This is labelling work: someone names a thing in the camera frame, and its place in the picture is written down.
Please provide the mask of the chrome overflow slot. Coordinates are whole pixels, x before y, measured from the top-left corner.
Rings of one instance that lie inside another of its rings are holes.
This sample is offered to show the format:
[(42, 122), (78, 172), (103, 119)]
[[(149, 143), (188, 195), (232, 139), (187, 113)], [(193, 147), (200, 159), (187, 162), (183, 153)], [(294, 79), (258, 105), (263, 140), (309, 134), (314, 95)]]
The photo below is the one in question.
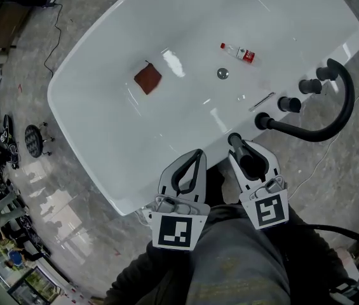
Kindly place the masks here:
[(271, 99), (272, 96), (275, 95), (275, 92), (271, 92), (269, 93), (267, 96), (265, 96), (264, 98), (262, 98), (261, 100), (259, 100), (256, 104), (254, 104), (252, 107), (250, 107), (248, 110), (250, 112), (254, 112), (256, 110), (256, 108), (258, 108), (260, 105), (262, 105), (263, 103), (265, 103), (267, 100)]

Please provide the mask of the black curved faucet spout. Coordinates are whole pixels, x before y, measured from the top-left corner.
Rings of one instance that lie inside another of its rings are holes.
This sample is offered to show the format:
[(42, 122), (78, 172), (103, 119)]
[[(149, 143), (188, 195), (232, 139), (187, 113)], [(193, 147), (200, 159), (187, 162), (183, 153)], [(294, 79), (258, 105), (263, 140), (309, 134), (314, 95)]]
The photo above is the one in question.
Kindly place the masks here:
[(325, 128), (317, 131), (310, 131), (290, 124), (282, 123), (271, 118), (267, 113), (260, 112), (255, 117), (255, 126), (260, 130), (276, 130), (287, 135), (296, 137), (308, 142), (323, 142), (336, 136), (347, 124), (351, 117), (355, 104), (355, 87), (350, 73), (345, 66), (338, 61), (328, 58), (327, 66), (334, 67), (344, 84), (344, 103), (336, 119)]

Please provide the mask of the black round stool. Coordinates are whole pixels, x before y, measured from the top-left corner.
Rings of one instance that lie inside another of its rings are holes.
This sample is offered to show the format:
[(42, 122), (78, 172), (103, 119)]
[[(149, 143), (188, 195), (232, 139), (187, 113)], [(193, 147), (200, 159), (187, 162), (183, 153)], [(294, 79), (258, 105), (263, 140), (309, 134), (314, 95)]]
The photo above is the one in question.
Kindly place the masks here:
[(41, 156), (51, 156), (52, 152), (46, 150), (46, 144), (54, 142), (55, 138), (51, 136), (44, 137), (42, 129), (48, 126), (47, 122), (42, 122), (40, 125), (28, 125), (25, 129), (24, 142), (28, 153), (33, 158)]

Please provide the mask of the person's left forearm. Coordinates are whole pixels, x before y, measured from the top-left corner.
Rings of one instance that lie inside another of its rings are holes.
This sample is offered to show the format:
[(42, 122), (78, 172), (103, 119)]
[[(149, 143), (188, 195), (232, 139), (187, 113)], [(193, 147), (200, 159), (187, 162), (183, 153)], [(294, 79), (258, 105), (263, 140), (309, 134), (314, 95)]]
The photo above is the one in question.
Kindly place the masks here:
[(117, 276), (104, 305), (185, 305), (192, 275), (190, 252), (156, 248), (150, 242)]

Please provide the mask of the clear plastic water bottle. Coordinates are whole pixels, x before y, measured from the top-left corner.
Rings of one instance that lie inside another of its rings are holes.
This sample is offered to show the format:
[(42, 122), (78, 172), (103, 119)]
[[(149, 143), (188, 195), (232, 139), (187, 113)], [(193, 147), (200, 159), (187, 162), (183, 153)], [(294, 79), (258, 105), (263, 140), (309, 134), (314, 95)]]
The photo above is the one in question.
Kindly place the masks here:
[(221, 50), (225, 51), (228, 55), (241, 60), (242, 62), (252, 65), (261, 66), (262, 60), (252, 51), (241, 46), (233, 46), (231, 44), (221, 43)]

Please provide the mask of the white bathtub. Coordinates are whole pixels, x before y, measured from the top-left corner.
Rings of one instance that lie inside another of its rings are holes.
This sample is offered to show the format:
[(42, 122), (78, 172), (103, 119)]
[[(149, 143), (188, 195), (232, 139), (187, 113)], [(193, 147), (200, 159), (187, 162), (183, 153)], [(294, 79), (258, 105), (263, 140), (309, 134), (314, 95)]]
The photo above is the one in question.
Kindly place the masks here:
[[(254, 52), (262, 65), (221, 43)], [(258, 113), (282, 119), (280, 97), (305, 100), (301, 80), (358, 51), (359, 20), (344, 0), (119, 0), (62, 62), (48, 103), (93, 183), (128, 215), (153, 201), (179, 156), (202, 149), (208, 166), (217, 164), (230, 133), (256, 138)], [(134, 81), (146, 60), (162, 75), (149, 95)]]

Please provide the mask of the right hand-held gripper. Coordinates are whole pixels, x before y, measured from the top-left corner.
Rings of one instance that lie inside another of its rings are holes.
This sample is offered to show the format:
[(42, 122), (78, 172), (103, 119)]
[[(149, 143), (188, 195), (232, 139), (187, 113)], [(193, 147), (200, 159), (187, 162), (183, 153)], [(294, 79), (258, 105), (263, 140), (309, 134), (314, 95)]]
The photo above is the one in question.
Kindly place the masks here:
[[(280, 165), (277, 157), (258, 143), (245, 140), (244, 146), (253, 158), (247, 166), (247, 177), (237, 163), (234, 152), (228, 152), (228, 160), (241, 189), (239, 199), (248, 218), (256, 230), (287, 222), (288, 191), (284, 178), (278, 175)], [(255, 180), (269, 181), (254, 190)]]

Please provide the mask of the person's right forearm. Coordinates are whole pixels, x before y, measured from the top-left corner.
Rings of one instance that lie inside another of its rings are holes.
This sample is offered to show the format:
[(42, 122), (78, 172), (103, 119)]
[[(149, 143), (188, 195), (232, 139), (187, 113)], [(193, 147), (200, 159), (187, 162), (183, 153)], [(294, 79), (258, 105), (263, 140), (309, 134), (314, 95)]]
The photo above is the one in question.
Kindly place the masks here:
[(292, 208), (288, 214), (288, 222), (272, 228), (269, 235), (283, 256), (291, 305), (341, 305), (330, 290), (353, 280), (337, 252), (314, 229), (298, 228), (305, 222)]

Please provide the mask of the red cloth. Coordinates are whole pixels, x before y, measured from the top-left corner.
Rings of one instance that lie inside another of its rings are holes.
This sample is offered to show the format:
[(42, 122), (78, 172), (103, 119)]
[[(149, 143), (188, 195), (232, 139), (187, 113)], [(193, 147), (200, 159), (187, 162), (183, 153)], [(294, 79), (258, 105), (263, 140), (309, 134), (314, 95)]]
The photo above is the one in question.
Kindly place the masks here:
[(134, 76), (134, 81), (146, 95), (149, 95), (158, 87), (162, 75), (152, 63), (146, 60), (146, 64), (147, 65)]

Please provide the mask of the black faucet knob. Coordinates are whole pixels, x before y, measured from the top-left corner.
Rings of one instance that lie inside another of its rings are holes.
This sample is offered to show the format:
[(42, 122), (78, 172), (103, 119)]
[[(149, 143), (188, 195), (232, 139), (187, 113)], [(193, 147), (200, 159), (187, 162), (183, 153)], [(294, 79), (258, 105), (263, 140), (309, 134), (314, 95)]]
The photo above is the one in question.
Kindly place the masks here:
[(316, 77), (320, 81), (335, 81), (339, 76), (339, 73), (334, 67), (319, 67), (316, 69)]
[(319, 79), (303, 79), (299, 82), (299, 91), (302, 94), (320, 94), (322, 83)]
[(302, 104), (298, 98), (280, 97), (278, 99), (278, 108), (283, 112), (300, 113)]

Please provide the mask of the person's grey shirt torso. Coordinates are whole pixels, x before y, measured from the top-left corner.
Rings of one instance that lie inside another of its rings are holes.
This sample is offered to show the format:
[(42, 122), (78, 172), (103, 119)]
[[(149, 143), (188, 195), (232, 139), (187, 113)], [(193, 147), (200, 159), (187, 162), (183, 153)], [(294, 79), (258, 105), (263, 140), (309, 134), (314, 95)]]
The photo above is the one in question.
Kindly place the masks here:
[(240, 205), (211, 209), (191, 267), (186, 305), (291, 304), (280, 251)]

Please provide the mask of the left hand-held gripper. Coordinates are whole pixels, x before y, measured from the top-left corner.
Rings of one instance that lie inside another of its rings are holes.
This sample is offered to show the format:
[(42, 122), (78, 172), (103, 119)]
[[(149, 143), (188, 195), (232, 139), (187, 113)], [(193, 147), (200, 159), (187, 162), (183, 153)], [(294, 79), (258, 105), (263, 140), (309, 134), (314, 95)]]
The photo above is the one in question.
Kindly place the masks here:
[(210, 213), (205, 204), (207, 157), (189, 151), (164, 169), (158, 186), (158, 207), (151, 212), (152, 245), (194, 250)]

